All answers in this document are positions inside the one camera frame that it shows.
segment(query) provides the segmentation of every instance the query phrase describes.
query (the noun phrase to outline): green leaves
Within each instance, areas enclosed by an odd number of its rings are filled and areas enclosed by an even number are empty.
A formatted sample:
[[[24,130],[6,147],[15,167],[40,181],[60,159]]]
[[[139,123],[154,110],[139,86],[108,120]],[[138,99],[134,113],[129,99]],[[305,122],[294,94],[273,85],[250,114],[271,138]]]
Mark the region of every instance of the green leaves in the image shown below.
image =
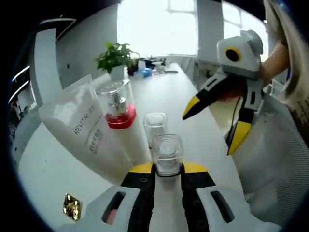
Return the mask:
[[[112,44],[111,42],[106,42],[105,45],[107,51],[100,54],[99,57],[95,59],[97,69],[103,69],[111,73],[113,67],[119,65],[127,65],[130,67],[134,64],[134,61],[131,59],[131,54],[136,52],[133,52],[127,47],[129,44]]]

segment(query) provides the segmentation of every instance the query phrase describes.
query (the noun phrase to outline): bright window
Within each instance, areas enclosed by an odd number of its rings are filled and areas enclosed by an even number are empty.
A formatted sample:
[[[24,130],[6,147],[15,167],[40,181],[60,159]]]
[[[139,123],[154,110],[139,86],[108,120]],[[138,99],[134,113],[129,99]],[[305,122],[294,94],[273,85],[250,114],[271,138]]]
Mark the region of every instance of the bright window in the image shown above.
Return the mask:
[[[141,57],[196,55],[195,0],[124,0],[118,6],[117,41]]]
[[[254,30],[262,39],[261,61],[265,61],[268,57],[268,35],[264,23],[243,9],[224,1],[222,2],[222,11],[224,38],[240,36],[241,30]]]

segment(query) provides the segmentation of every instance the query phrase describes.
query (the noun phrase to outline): small glass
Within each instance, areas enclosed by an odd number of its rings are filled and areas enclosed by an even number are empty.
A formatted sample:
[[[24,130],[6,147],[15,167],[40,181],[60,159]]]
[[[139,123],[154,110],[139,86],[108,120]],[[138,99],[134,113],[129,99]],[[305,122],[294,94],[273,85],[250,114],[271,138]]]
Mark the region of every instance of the small glass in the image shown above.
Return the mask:
[[[144,128],[147,135],[148,146],[152,148],[152,141],[158,135],[167,134],[167,116],[165,113],[147,114],[144,119]]]
[[[183,143],[176,134],[156,136],[152,142],[152,158],[158,176],[175,176],[180,173]]]

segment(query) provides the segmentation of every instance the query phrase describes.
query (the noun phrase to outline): plant pot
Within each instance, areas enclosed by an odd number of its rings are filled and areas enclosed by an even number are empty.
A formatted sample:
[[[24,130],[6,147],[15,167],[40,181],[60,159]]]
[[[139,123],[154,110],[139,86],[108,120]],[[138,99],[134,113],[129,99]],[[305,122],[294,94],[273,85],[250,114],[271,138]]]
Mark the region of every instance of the plant pot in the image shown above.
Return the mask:
[[[112,72],[110,73],[111,81],[121,81],[125,78],[124,67],[124,65],[113,67]]]

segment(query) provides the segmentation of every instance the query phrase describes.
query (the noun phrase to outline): blue object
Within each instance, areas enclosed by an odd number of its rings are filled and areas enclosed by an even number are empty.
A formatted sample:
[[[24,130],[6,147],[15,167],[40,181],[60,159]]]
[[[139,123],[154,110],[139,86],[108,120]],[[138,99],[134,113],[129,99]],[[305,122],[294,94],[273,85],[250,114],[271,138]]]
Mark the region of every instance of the blue object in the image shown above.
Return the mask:
[[[286,76],[286,81],[290,79],[290,76],[291,76],[291,68],[288,68],[288,74]]]
[[[144,68],[144,70],[142,71],[144,78],[148,77],[148,76],[151,76],[151,72],[152,72],[152,69]]]

